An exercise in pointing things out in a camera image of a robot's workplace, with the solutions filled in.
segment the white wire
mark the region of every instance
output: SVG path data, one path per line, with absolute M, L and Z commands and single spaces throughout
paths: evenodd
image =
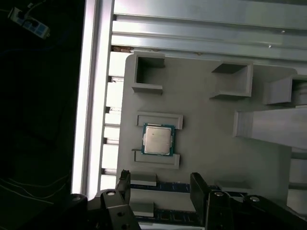
M 63 179 L 64 179 L 64 178 L 66 178 L 66 177 L 68 177 L 68 175 L 63 176 L 63 177 L 61 177 L 61 178 L 57 179 L 55 182 L 53 182 L 53 183 L 51 183 L 51 184 L 47 184 L 47 185 L 24 184 L 24 183 L 21 183 L 21 182 L 15 181 L 15 180 L 13 180 L 12 178 L 9 178 L 9 180 L 10 180 L 10 181 L 13 181 L 14 183 L 19 184 L 19 185 L 25 185 L 25 186 L 37 187 L 37 188 L 48 188 L 48 187 L 50 187 L 50 186 L 54 185 L 55 183 L 57 183 L 57 182 L 59 182 L 59 181 L 63 180 Z
M 38 198 L 38 199 L 47 199 L 47 198 L 50 198 L 50 197 L 54 196 L 55 193 L 61 191 L 61 190 L 65 187 L 65 184 L 64 184 L 61 188 L 59 188 L 59 189 L 58 189 L 57 191 L 55 191 L 53 194 L 48 195 L 48 196 L 45 196 L 45 197 L 39 197 L 39 196 L 34 196 L 34 195 L 32 195 L 31 193 L 29 193 L 27 190 L 25 190 L 25 189 L 22 188 L 21 186 L 12 184 L 12 183 L 7 182 L 7 181 L 5 181 L 5 180 L 3 180 L 3 179 L 1 179 L 1 178 L 0 178 L 0 180 L 2 180 L 3 182 L 5 182 L 5 183 L 7 183 L 7 184 L 10 184 L 10 185 L 12 185 L 12 186 L 15 186 L 15 187 L 17 187 L 17 188 L 21 188 L 21 189 L 23 189 L 27 194 L 29 194 L 31 197 Z
M 20 193 L 15 192 L 15 191 L 13 191 L 13 190 L 11 190 L 11 189 L 9 189 L 9 188 L 6 188 L 6 187 L 2 186 L 1 184 L 0 184 L 0 187 L 3 188 L 3 189 L 5 189 L 5 190 L 7 190 L 7 191 L 10 191 L 10 192 L 12 192 L 12 193 L 15 193 L 15 194 L 17 194 L 17 195 L 19 195 L 19 196 L 22 196 L 22 197 L 24 197 L 24 198 L 28 198 L 28 199 L 32 199 L 32 200 L 44 202 L 44 203 L 51 204 L 51 205 L 53 204 L 52 202 L 49 202 L 49 201 L 46 201 L 46 200 L 39 200 L 39 199 L 36 199 L 36 198 L 33 198 L 33 197 L 29 197 L 29 196 L 26 196 L 26 195 L 21 195 Z
M 37 6 L 40 6 L 41 4 L 43 4 L 45 1 L 46 1 L 46 0 L 41 1 L 41 2 L 39 2 L 39 3 L 37 3 L 37 4 L 34 4 L 34 5 L 28 10 L 28 12 L 27 12 L 27 14 L 25 15 L 24 18 L 27 19 L 28 16 L 29 16 L 29 14 L 30 14 L 30 12 L 31 12 L 34 8 L 36 8 Z

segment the power strip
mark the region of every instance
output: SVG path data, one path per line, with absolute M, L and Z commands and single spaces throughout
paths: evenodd
M 47 37 L 50 36 L 50 28 L 48 26 L 46 26 L 45 24 L 42 24 L 41 22 L 39 22 L 38 20 L 28 16 L 26 19 L 27 20 L 33 20 L 36 21 L 38 23 L 38 26 L 32 26 L 32 23 L 29 21 L 25 21 L 24 19 L 21 19 L 18 17 L 18 13 L 22 12 L 22 10 L 14 7 L 10 13 L 9 13 L 9 19 L 17 24 L 19 24 L 20 26 L 23 26 L 24 29 L 34 33 L 36 36 L 46 39 Z

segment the cable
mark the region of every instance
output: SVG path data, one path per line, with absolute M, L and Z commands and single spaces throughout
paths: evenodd
M 51 194 L 51 195 L 48 195 L 48 196 L 46 196 L 46 197 L 39 197 L 39 196 L 32 195 L 31 193 L 29 193 L 27 190 L 25 190 L 25 189 L 22 188 L 21 186 L 12 184 L 12 183 L 7 182 L 7 181 L 5 181 L 5 180 L 3 180 L 3 179 L 1 179 L 1 178 L 0 178 L 0 180 L 2 180 L 3 182 L 5 182 L 5 183 L 7 183 L 7 184 L 10 184 L 10 185 L 12 185 L 12 186 L 14 186 L 14 187 L 21 188 L 21 189 L 23 189 L 27 194 L 29 194 L 31 197 L 38 198 L 38 199 L 47 199 L 47 198 L 50 198 L 50 197 L 54 196 L 57 192 L 61 191 L 61 190 L 65 187 L 65 185 L 66 185 L 66 184 L 64 184 L 60 189 L 58 189 L 57 191 L 55 191 L 55 192 L 54 192 L 53 194 Z
M 63 177 L 57 179 L 55 182 L 53 182 L 53 183 L 51 183 L 51 184 L 47 184 L 47 185 L 24 184 L 24 183 L 15 181 L 15 180 L 13 180 L 12 178 L 9 178 L 9 180 L 10 180 L 10 181 L 13 181 L 13 182 L 15 182 L 16 184 L 19 184 L 19 185 L 25 185 L 25 186 L 37 187 L 37 188 L 47 188 L 47 187 L 50 187 L 50 186 L 54 185 L 55 183 L 57 183 L 57 182 L 63 180 L 63 179 L 66 178 L 66 177 L 68 177 L 68 175 L 63 176 Z
M 44 203 L 47 203 L 47 204 L 50 204 L 50 205 L 53 204 L 52 202 L 49 202 L 49 201 L 46 201 L 46 200 L 39 200 L 39 199 L 36 199 L 36 198 L 33 198 L 33 197 L 29 197 L 29 196 L 26 196 L 26 195 L 21 195 L 20 193 L 15 192 L 15 191 L 13 191 L 13 190 L 11 190 L 11 189 L 9 189 L 9 188 L 6 188 L 6 187 L 2 186 L 1 184 L 0 184 L 0 187 L 3 188 L 3 189 L 5 189 L 5 190 L 7 190 L 7 191 L 9 191 L 9 192 L 12 192 L 12 193 L 15 193 L 15 194 L 17 194 L 17 195 L 19 195 L 19 196 L 21 196 L 21 197 L 24 197 L 24 198 L 28 198 L 28 199 L 32 199 L 32 200 L 44 202 Z

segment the metal screw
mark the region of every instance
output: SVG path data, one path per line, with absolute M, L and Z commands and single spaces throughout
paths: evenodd
M 222 192 L 215 192 L 214 193 L 216 196 L 223 196 L 224 195 L 224 193 L 222 193 Z
M 80 197 L 75 197 L 75 198 L 72 199 L 72 201 L 78 201 L 80 199 L 81 199 Z
M 251 196 L 250 200 L 253 201 L 253 202 L 259 202 L 260 201 L 259 198 L 255 197 L 255 196 Z
M 113 196 L 113 195 L 115 195 L 115 192 L 110 191 L 110 192 L 107 192 L 106 194 L 107 194 L 108 196 Z

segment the dark background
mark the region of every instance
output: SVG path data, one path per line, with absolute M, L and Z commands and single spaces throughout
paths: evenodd
M 25 9 L 30 2 L 7 1 L 0 9 Z M 23 187 L 48 196 L 66 183 L 50 202 L 70 193 L 83 11 L 84 0 L 50 0 L 33 10 L 31 16 L 51 29 L 46 40 L 0 11 L 0 185 L 25 196 L 3 180 L 46 185 L 68 174 L 51 187 Z M 3 53 L 10 49 L 22 50 Z M 0 187 L 0 226 L 16 229 L 48 206 Z

